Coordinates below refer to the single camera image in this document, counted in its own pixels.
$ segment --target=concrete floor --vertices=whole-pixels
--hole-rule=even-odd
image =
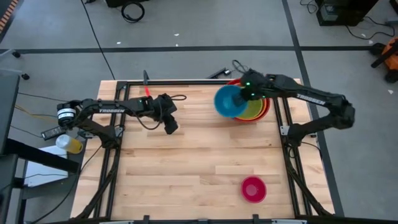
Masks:
[[[264,73],[282,73],[302,78],[285,16],[283,1],[290,7],[299,44],[303,46],[367,46],[345,27],[320,27],[299,0],[150,0],[144,2],[142,22],[128,24],[120,12],[101,0],[87,10],[102,47],[186,46],[284,46],[291,50],[124,52],[106,53],[117,79],[139,79],[146,69],[151,79],[205,78],[231,60]],[[380,0],[369,13],[383,22],[396,16],[388,0]],[[370,36],[388,28],[362,22],[351,30]],[[386,43],[377,35],[372,41]],[[0,43],[0,49],[87,49],[97,48],[80,0],[25,0]],[[345,94],[356,108],[353,128],[325,131],[344,214],[347,217],[398,220],[396,203],[398,156],[395,127],[398,119],[398,84],[383,80],[386,68],[370,67],[374,57],[367,51],[304,51],[310,83],[321,90]],[[10,58],[0,67],[21,69],[31,75],[21,80],[20,91],[65,100],[95,98],[101,80],[111,74],[99,53],[25,54]],[[17,104],[34,113],[55,114],[56,101],[19,95]],[[326,111],[319,109],[321,115]],[[14,112],[12,125],[39,134],[53,124]],[[35,147],[54,144],[12,129],[10,138]],[[64,197],[70,184],[56,194],[28,200],[25,219],[35,220]],[[43,222],[69,218],[74,195]]]

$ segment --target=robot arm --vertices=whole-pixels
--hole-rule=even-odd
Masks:
[[[282,135],[286,135],[291,146],[299,146],[302,139],[312,133],[328,128],[346,129],[354,124],[355,109],[344,95],[328,93],[307,86],[300,85],[293,78],[285,75],[263,75],[255,70],[248,70],[241,78],[244,88],[240,96],[234,98],[239,101],[258,100],[260,98],[294,97],[309,103],[323,106],[330,113],[322,118],[305,124],[293,124],[281,127]]]
[[[90,119],[95,113],[118,113],[141,118],[150,117],[154,121],[165,124],[167,134],[172,134],[177,128],[177,122],[172,113],[177,110],[171,97],[167,94],[159,95],[156,99],[151,96],[131,98],[127,101],[118,100],[73,100],[57,105],[58,125],[63,129],[78,127],[98,136],[103,147],[118,146],[118,135],[113,126],[102,126]]]

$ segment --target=red bowl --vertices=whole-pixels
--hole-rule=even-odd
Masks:
[[[258,177],[246,177],[242,181],[241,193],[244,199],[250,203],[260,203],[267,195],[265,183]]]
[[[241,79],[237,78],[237,79],[229,81],[227,83],[227,85],[237,85],[240,83],[241,83]],[[269,108],[271,107],[270,99],[269,98],[262,99],[262,105],[263,105],[263,109],[261,110],[261,114],[257,115],[256,118],[251,119],[251,120],[243,120],[243,119],[239,119],[239,118],[234,118],[234,120],[244,122],[244,123],[251,123],[253,121],[258,121],[258,120],[262,119],[268,113]]]

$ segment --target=yellow bottle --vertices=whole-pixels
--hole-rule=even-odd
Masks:
[[[63,134],[57,138],[55,144],[70,153],[79,154],[83,149],[83,144],[69,135]]]

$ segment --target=wooden table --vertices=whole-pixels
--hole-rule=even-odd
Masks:
[[[294,217],[274,107],[271,105],[268,114],[256,123],[224,118],[213,106],[220,87],[150,86],[154,96],[167,93],[188,98],[175,101],[178,110],[173,115],[179,129],[172,135],[166,135],[163,124],[148,131],[136,118],[127,117],[112,220],[142,220],[144,215],[150,215],[151,220],[250,219],[253,214],[260,218]],[[113,100],[115,88],[116,81],[102,81],[98,98]],[[130,98],[144,95],[142,86],[130,89]],[[289,104],[293,122],[310,120],[306,102],[289,99]],[[109,125],[110,117],[96,114],[93,120]],[[144,123],[155,125],[150,119]],[[303,141],[316,144],[310,137]],[[83,162],[100,144],[99,139],[88,141]],[[303,144],[299,151],[308,188],[333,212],[318,149]],[[103,154],[100,150],[81,174],[71,217],[78,215],[96,192]],[[259,176],[267,185],[267,197],[261,203],[248,203],[240,194],[241,181],[249,175]],[[304,211],[297,186],[296,191],[300,211]]]

